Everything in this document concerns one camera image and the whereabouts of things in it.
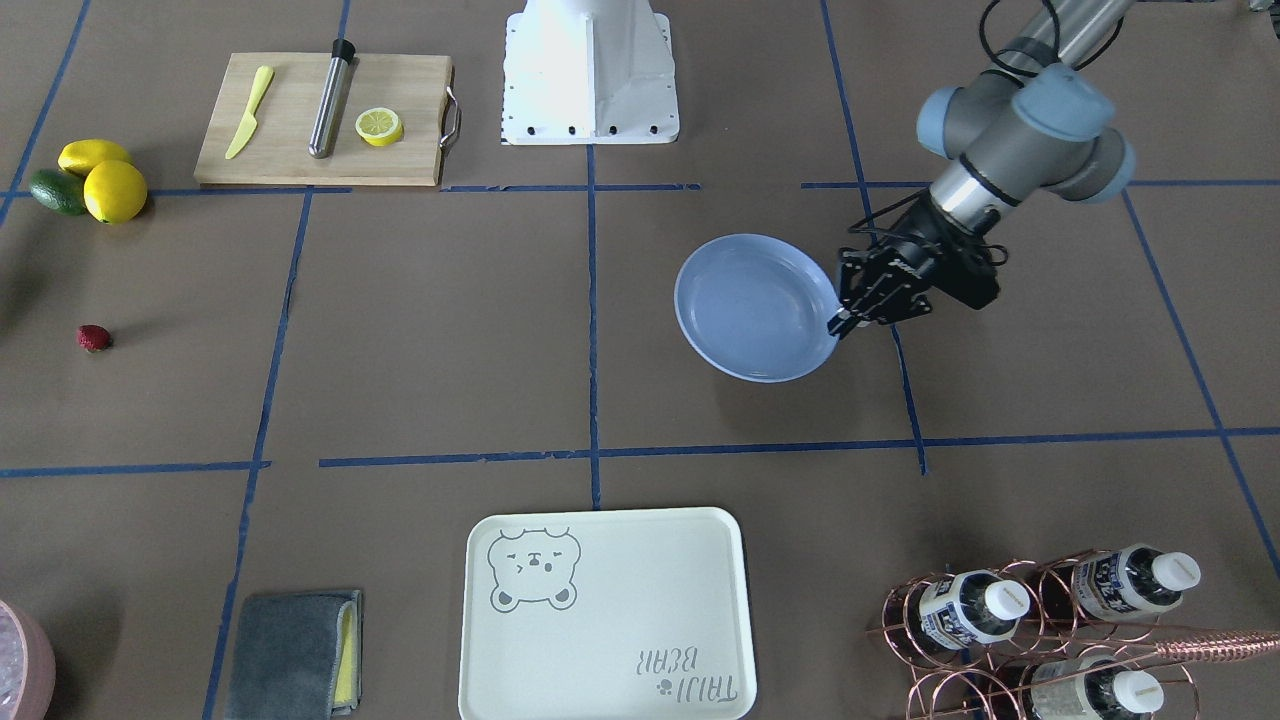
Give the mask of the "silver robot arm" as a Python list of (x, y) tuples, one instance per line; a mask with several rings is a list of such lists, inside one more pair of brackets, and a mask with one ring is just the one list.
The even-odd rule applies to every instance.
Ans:
[(1137, 154), (1111, 124), (1114, 104), (1083, 69), (1117, 37), (1128, 1), (1046, 1), (966, 86), (933, 92), (916, 117), (922, 147), (947, 160), (924, 190), (897, 202), (897, 220), (869, 249), (838, 255), (836, 338), (869, 324), (931, 313), (938, 290), (980, 310), (998, 297), (1007, 251), (988, 233), (1034, 192), (1105, 202), (1130, 182)]

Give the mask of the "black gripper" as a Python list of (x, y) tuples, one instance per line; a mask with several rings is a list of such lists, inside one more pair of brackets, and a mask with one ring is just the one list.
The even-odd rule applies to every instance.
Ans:
[(838, 252), (838, 311), (828, 334), (842, 341), (859, 327), (890, 325), (932, 311), (928, 290), (940, 290), (980, 310), (1000, 293), (993, 252), (986, 233), (1001, 215), (979, 211), (968, 229), (938, 209), (928, 195), (909, 195), (850, 225), (851, 234), (869, 234), (869, 249)]

